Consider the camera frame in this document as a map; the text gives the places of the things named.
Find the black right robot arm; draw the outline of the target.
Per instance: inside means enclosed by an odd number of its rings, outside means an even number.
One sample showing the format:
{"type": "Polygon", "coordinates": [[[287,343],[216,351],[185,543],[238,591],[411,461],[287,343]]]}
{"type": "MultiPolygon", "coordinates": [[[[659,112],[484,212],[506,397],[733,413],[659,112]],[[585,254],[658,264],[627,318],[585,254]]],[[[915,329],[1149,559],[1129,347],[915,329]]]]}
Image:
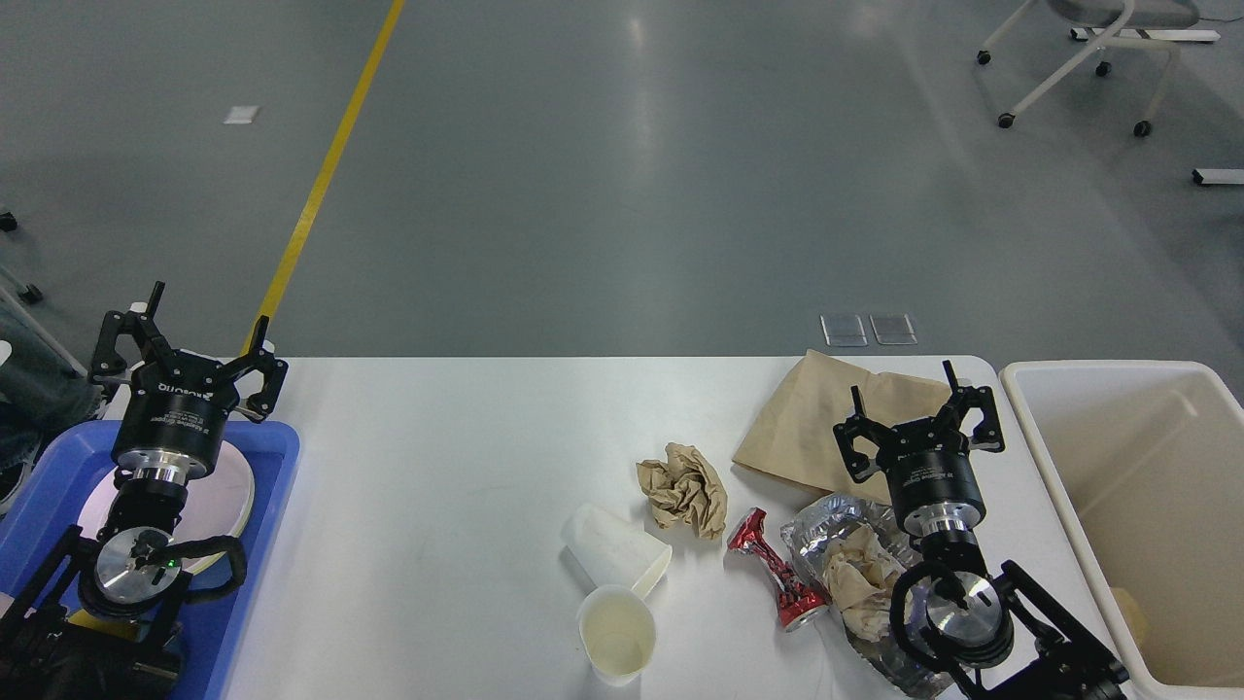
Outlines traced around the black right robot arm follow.
{"type": "Polygon", "coordinates": [[[884,425],[853,410],[833,429],[853,482],[884,475],[899,531],[921,560],[889,597],[889,634],[912,660],[950,675],[969,699],[1123,699],[1130,673],[1014,561],[990,574],[977,540],[986,513],[970,453],[1006,443],[991,390],[943,364],[947,402],[884,425]]]}

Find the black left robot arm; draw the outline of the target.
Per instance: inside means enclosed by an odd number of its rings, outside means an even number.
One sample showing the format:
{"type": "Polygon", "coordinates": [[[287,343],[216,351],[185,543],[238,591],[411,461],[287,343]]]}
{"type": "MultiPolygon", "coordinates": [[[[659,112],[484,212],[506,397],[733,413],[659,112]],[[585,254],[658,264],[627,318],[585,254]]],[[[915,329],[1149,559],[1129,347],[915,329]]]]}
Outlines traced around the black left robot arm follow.
{"type": "Polygon", "coordinates": [[[101,325],[88,380],[131,390],[109,458],[114,496],[92,535],[67,523],[2,610],[5,699],[167,699],[187,673],[180,614],[239,592],[255,479],[219,532],[184,532],[231,413],[261,424],[289,372],[258,316],[231,361],[177,349],[156,327],[164,285],[101,325]]]}

